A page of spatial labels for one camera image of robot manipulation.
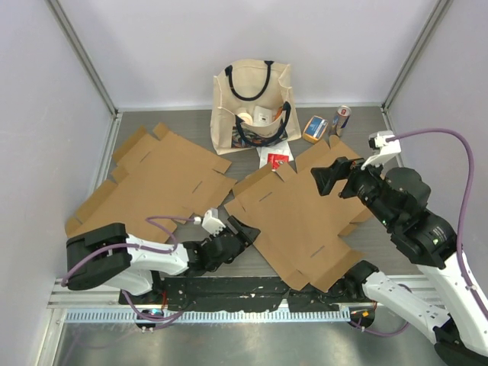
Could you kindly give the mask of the brown cardboard box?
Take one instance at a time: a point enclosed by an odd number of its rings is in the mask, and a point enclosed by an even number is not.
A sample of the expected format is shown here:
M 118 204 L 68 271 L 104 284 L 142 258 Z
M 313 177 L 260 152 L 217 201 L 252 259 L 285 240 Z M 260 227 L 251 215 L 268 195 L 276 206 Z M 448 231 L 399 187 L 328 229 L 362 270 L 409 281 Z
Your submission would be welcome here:
M 343 241 L 371 218 L 357 198 L 341 199 L 344 182 L 320 196 L 311 169 L 328 167 L 338 157 L 358 158 L 337 136 L 296 156 L 295 165 L 265 166 L 236 184 L 225 205 L 230 216 L 260 230 L 254 246 L 294 290 L 308 284 L 326 292 L 362 253 Z

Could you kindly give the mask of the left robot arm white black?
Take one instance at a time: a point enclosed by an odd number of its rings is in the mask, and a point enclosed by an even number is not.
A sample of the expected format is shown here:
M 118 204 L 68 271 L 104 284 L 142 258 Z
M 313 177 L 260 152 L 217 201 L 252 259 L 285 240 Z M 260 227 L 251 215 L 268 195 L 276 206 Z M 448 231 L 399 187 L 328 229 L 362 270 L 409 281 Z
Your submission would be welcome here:
M 67 273 L 61 285 L 71 291 L 105 285 L 153 304 L 162 295 L 157 275 L 191 278 L 214 272 L 232 263 L 261 233 L 234 216 L 223 222 L 214 208 L 191 222 L 209 236 L 201 241 L 151 242 L 128 233 L 123 223 L 74 236 L 66 243 Z

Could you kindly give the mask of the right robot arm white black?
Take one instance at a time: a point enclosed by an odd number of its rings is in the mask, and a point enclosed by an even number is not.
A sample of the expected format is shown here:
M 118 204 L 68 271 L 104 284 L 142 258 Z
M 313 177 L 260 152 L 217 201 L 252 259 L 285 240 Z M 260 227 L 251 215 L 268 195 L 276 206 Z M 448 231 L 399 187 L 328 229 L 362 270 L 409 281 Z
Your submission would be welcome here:
M 441 300 L 432 305 L 399 286 L 377 267 L 361 261 L 348 272 L 345 294 L 354 301 L 377 301 L 420 331 L 447 365 L 487 363 L 487 319 L 463 284 L 458 235 L 427 208 L 430 187 L 413 169 L 364 166 L 363 159 L 337 158 L 310 170 L 322 196 L 345 181 L 343 199 L 356 197 L 378 219 L 391 242 L 428 278 Z

